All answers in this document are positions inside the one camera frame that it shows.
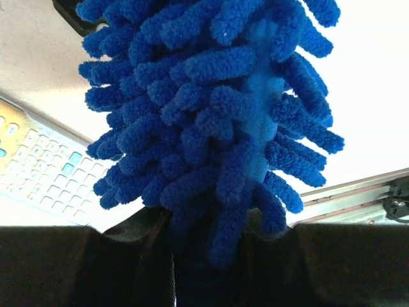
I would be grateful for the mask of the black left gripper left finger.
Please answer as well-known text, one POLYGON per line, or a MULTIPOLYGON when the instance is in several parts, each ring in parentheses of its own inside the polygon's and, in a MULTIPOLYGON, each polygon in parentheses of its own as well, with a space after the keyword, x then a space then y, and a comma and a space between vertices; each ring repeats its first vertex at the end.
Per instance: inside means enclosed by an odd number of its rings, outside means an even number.
POLYGON ((1 228, 2 306, 172 306, 169 213, 89 226, 1 228))

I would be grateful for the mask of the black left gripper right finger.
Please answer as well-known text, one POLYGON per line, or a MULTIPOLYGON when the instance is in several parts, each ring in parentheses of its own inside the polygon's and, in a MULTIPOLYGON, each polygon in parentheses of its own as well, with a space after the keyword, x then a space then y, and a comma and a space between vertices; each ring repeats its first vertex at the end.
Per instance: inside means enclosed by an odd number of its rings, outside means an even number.
POLYGON ((407 306, 408 228, 317 223, 269 235, 252 220, 236 283, 239 306, 407 306))

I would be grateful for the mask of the blue microfiber duster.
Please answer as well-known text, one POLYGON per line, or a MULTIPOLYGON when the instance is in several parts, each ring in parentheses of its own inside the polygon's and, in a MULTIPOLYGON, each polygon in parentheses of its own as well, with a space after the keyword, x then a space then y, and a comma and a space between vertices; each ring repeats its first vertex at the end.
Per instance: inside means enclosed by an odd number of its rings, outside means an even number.
POLYGON ((302 211, 282 174, 325 184, 327 154, 344 139, 302 51, 332 52, 318 26, 337 24, 335 1, 81 1, 75 11, 106 22, 84 37, 91 60, 79 66, 86 105, 109 125, 88 146, 114 162, 93 187, 101 207, 164 207, 177 252, 209 217, 206 254, 226 269, 248 211, 268 233, 302 211))

